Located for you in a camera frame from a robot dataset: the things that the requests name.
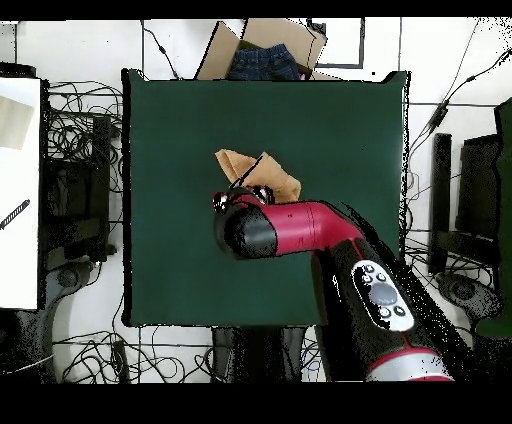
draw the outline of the denim fabric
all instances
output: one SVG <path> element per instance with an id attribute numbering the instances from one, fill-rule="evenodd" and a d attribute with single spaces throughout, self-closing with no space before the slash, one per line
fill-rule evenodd
<path id="1" fill-rule="evenodd" d="M 295 81 L 299 70 L 284 44 L 269 49 L 238 50 L 228 75 L 237 81 Z"/>

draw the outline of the green table surface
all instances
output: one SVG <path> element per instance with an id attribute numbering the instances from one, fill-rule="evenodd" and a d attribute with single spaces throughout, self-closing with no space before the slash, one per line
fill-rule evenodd
<path id="1" fill-rule="evenodd" d="M 236 261 L 218 249 L 212 195 L 229 183 L 215 152 L 266 151 L 301 181 L 301 199 L 349 204 L 398 254 L 405 82 L 147 82 L 129 71 L 131 324 L 319 324 L 310 253 Z"/>
<path id="2" fill-rule="evenodd" d="M 512 338 L 512 98 L 495 109 L 496 127 L 502 151 L 496 161 L 500 187 L 498 246 L 501 262 L 498 271 L 499 294 L 503 310 L 495 318 L 481 320 L 477 332 L 492 338 Z"/>

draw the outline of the button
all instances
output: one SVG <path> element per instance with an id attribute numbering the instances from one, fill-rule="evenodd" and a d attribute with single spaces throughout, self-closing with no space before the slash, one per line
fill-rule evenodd
<path id="1" fill-rule="evenodd" d="M 465 284 L 461 282 L 456 282 L 453 285 L 453 294 L 457 296 L 461 300 L 469 300 L 476 293 L 475 286 L 473 284 Z"/>
<path id="2" fill-rule="evenodd" d="M 370 300 L 377 305 L 392 305 L 397 299 L 396 290 L 389 284 L 375 283 L 370 290 Z"/>
<path id="3" fill-rule="evenodd" d="M 388 308 L 381 307 L 379 309 L 379 314 L 382 318 L 389 318 L 391 316 L 391 311 Z"/>
<path id="4" fill-rule="evenodd" d="M 397 314 L 399 317 L 405 317 L 404 308 L 401 308 L 400 306 L 395 306 L 393 310 L 395 311 L 395 314 Z"/>

